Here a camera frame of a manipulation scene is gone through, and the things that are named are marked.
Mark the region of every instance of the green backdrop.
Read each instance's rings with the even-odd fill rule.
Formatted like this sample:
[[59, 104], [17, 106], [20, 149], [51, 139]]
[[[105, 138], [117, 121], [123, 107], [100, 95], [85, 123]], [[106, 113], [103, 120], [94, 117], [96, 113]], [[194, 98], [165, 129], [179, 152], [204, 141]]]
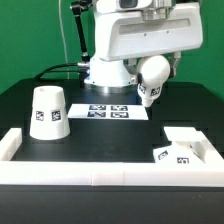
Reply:
[[[62, 0], [62, 18], [69, 62], [80, 60], [80, 48], [69, 0]], [[224, 100], [223, 0], [204, 0], [201, 8], [204, 43], [182, 53], [173, 81], [203, 84]], [[92, 12], [83, 15], [88, 50], [94, 53]], [[0, 1], [0, 93], [47, 67], [65, 62], [58, 0]]]

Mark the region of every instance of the black tabletop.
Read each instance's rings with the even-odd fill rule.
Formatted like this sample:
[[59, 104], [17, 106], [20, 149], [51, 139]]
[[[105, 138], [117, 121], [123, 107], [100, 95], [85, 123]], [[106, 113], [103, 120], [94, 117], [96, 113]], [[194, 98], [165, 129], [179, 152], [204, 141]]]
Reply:
[[[170, 144], [164, 126], [195, 127], [224, 156], [224, 103], [200, 84], [166, 83], [147, 121], [70, 119], [70, 135], [54, 141], [29, 136], [33, 89], [42, 85], [63, 87], [67, 111], [72, 103], [141, 104], [135, 92], [97, 93], [78, 80], [21, 80], [0, 95], [0, 137], [11, 127], [23, 132], [15, 161], [153, 162], [152, 150]], [[0, 198], [4, 223], [222, 223], [224, 217], [223, 188], [0, 186]]]

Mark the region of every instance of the white cup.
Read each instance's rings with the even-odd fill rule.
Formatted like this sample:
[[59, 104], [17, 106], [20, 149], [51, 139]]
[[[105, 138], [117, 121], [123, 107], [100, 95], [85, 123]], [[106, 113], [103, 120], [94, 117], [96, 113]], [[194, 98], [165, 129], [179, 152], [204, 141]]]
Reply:
[[55, 140], [69, 133], [63, 89], [58, 86], [35, 88], [30, 136], [40, 140]]

